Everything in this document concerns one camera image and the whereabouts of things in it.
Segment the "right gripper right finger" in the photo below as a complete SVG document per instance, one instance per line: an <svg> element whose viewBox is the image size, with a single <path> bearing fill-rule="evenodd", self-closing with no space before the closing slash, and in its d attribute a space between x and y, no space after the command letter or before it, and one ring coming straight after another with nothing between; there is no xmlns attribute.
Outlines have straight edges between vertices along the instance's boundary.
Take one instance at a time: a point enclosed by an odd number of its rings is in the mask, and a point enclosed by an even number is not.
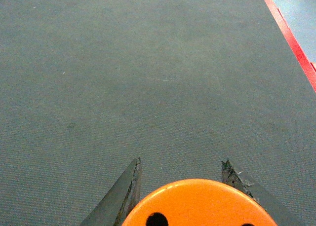
<svg viewBox="0 0 316 226"><path fill-rule="evenodd" d="M227 184L258 203L279 226L301 226L303 222L253 177L232 161L221 162L222 183Z"/></svg>

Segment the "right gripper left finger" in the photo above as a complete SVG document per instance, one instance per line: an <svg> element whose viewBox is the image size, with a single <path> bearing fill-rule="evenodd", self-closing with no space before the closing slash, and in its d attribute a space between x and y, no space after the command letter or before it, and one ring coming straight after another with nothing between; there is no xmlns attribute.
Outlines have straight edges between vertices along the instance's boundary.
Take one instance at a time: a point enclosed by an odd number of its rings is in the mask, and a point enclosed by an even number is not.
<svg viewBox="0 0 316 226"><path fill-rule="evenodd" d="M135 158L102 200L80 223L81 226L120 226L140 201L141 159Z"/></svg>

